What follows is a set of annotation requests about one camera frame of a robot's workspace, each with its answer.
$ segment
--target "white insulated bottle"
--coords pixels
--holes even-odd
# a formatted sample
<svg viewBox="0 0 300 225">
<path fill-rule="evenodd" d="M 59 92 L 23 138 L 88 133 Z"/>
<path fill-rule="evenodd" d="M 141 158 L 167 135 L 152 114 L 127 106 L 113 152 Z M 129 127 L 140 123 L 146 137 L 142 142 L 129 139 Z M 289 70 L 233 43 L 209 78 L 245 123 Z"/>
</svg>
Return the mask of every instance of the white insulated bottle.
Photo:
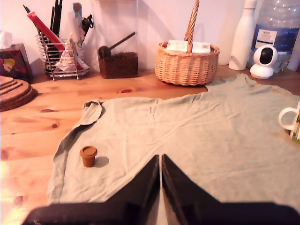
<svg viewBox="0 0 300 225">
<path fill-rule="evenodd" d="M 228 67 L 244 70 L 249 58 L 255 31 L 254 11 L 257 0 L 245 0 L 243 15 L 236 28 Z"/>
</svg>

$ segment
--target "cork coaster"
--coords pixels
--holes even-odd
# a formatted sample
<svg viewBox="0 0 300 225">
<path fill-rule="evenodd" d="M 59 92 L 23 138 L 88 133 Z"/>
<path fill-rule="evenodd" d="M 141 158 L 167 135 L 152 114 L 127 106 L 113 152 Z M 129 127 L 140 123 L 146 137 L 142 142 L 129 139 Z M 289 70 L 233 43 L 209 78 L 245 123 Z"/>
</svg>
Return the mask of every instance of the cork coaster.
<svg viewBox="0 0 300 225">
<path fill-rule="evenodd" d="M 10 86 L 8 86 L 8 87 L 3 88 L 2 90 L 0 90 L 0 95 L 4 95 L 6 93 L 9 93 L 10 91 L 17 89 L 18 87 L 21 87 L 22 85 L 23 84 L 21 82 L 17 81 L 16 84 L 10 85 Z"/>
<path fill-rule="evenodd" d="M 30 87 L 29 92 L 27 92 L 25 95 L 21 96 L 20 98 L 17 98 L 15 100 L 12 100 L 12 101 L 4 103 L 4 104 L 1 104 L 0 112 L 22 106 L 22 105 L 30 102 L 37 95 L 38 95 L 38 92 L 35 89 L 33 89 L 32 87 Z"/>
<path fill-rule="evenodd" d="M 4 85 L 1 85 L 1 86 L 0 86 L 0 90 L 2 90 L 2 89 L 4 89 L 4 88 L 8 88 L 8 87 L 10 87 L 10 86 L 13 86 L 13 85 L 15 85 L 15 84 L 17 84 L 17 81 L 13 80 L 12 82 L 9 82 L 9 83 L 6 83 L 6 84 L 4 84 Z"/>
<path fill-rule="evenodd" d="M 0 76 L 0 86 L 13 82 L 14 79 L 7 76 Z"/>
<path fill-rule="evenodd" d="M 18 83 L 21 83 L 21 86 L 19 86 L 16 89 L 11 90 L 8 93 L 1 94 L 0 102 L 1 104 L 12 101 L 16 98 L 19 98 L 23 95 L 25 95 L 30 90 L 30 85 L 26 81 L 17 80 Z"/>
<path fill-rule="evenodd" d="M 14 80 L 16 84 L 10 85 L 0 90 L 0 111 L 5 111 L 19 107 L 29 101 L 31 101 L 36 95 L 37 91 L 34 90 L 30 84 L 23 80 Z"/>
</svg>

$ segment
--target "tissue box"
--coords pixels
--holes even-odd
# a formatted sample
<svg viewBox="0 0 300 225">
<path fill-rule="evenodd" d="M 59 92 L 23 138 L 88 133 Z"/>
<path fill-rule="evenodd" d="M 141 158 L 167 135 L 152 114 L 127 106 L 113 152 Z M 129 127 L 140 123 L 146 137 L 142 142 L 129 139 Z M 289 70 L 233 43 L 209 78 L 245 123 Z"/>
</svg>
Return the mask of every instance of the tissue box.
<svg viewBox="0 0 300 225">
<path fill-rule="evenodd" d="M 32 70 L 23 44 L 0 50 L 0 75 L 30 83 Z"/>
</svg>

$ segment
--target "security camera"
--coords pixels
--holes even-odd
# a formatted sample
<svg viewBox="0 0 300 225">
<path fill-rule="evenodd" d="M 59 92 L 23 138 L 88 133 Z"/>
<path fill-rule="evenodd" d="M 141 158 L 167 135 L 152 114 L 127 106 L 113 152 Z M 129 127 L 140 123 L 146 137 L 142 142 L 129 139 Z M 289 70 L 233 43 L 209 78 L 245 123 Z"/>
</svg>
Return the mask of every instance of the security camera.
<svg viewBox="0 0 300 225">
<path fill-rule="evenodd" d="M 259 47 L 253 56 L 255 64 L 251 67 L 250 73 L 258 79 L 268 79 L 274 74 L 272 65 L 277 60 L 277 50 L 271 45 Z"/>
</svg>

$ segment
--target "glass jar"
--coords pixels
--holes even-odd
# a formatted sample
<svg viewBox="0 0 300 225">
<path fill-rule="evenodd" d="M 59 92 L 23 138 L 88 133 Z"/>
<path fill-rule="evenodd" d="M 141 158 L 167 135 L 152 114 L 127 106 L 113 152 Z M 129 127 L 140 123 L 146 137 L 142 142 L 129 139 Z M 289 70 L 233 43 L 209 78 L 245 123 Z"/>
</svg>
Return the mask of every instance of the glass jar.
<svg viewBox="0 0 300 225">
<path fill-rule="evenodd" d="M 100 74 L 104 78 L 138 76 L 138 0 L 98 0 L 94 15 Z"/>
</svg>

